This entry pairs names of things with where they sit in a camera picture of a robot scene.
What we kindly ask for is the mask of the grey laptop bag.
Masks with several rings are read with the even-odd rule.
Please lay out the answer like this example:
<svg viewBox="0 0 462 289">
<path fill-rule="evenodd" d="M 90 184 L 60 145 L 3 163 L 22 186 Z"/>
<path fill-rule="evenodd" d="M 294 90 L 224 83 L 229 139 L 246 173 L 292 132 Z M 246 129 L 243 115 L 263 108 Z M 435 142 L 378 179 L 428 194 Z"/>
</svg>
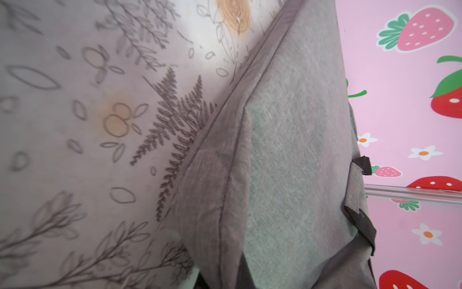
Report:
<svg viewBox="0 0 462 289">
<path fill-rule="evenodd" d="M 202 130 L 168 212 L 197 289 L 373 289 L 376 230 L 334 1 L 291 1 Z"/>
</svg>

